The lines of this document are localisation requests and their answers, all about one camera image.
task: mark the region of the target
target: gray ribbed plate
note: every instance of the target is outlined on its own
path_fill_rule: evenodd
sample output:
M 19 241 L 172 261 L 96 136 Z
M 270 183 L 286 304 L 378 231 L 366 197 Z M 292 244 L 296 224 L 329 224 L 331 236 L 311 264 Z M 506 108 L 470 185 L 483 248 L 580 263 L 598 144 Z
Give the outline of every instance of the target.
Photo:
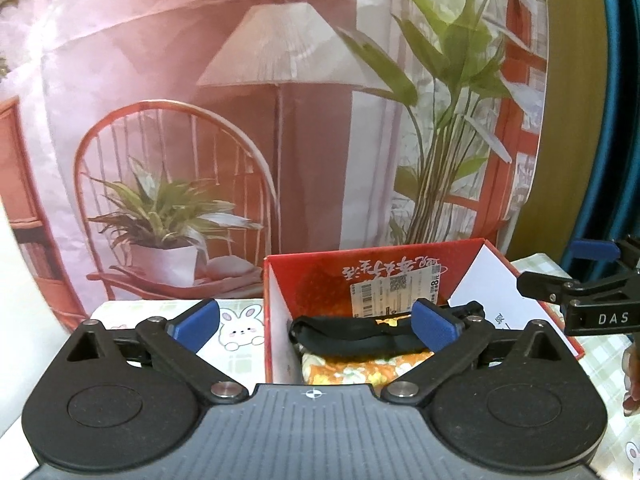
M 381 402 L 368 386 L 277 384 L 261 385 L 257 394 L 242 404 L 210 409 L 193 436 L 163 459 L 105 476 L 110 480 L 522 478 L 465 462 L 438 441 L 415 408 Z M 534 477 L 598 478 L 586 466 Z M 43 466 L 28 478 L 95 476 Z

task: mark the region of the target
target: cartoon rabbit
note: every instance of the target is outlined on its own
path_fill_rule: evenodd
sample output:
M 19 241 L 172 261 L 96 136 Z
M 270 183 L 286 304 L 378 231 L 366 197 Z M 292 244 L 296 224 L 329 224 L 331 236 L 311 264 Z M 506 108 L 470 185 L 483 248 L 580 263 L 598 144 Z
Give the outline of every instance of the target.
M 228 308 L 220 309 L 220 344 L 225 350 L 233 352 L 245 345 L 261 345 L 264 343 L 264 325 L 257 319 L 262 307 L 252 304 L 244 308 L 237 316 Z
M 626 457 L 634 465 L 634 475 L 632 480 L 640 480 L 640 451 L 633 442 L 626 443 Z

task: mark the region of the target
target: metal screw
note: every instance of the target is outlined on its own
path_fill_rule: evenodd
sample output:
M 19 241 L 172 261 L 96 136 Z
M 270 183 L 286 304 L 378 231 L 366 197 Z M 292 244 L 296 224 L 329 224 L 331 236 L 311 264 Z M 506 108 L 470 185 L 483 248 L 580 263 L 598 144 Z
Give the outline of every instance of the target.
M 420 388 L 417 384 L 410 383 L 408 381 L 394 381 L 386 387 L 389 394 L 394 397 L 415 397 Z
M 221 399 L 232 399 L 242 393 L 242 384 L 232 381 L 220 381 L 219 383 L 213 384 L 211 393 Z

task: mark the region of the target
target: lamp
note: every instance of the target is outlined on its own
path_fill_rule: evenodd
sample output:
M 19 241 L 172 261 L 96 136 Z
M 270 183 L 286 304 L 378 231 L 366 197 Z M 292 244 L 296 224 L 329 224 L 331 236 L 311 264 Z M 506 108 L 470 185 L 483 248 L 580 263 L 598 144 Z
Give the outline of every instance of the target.
M 273 84 L 276 87 L 273 173 L 278 200 L 278 252 L 282 248 L 282 83 L 331 83 L 356 90 L 388 90 L 308 2 L 253 6 L 202 73 L 199 86 Z

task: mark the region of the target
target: open cardboard box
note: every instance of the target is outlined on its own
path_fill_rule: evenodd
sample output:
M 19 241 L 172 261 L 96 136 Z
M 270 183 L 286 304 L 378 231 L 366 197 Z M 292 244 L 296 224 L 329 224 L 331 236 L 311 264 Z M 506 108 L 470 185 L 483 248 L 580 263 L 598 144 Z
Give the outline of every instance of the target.
M 546 304 L 521 297 L 518 271 L 486 240 L 278 254 L 267 257 L 264 269 L 268 383 L 302 382 L 288 335 L 293 318 L 370 315 L 376 305 L 387 309 L 376 316 L 392 314 L 407 311 L 418 297 L 451 306 L 478 301 L 497 328 L 523 329 L 532 319 L 545 319 L 577 358 L 584 355 Z

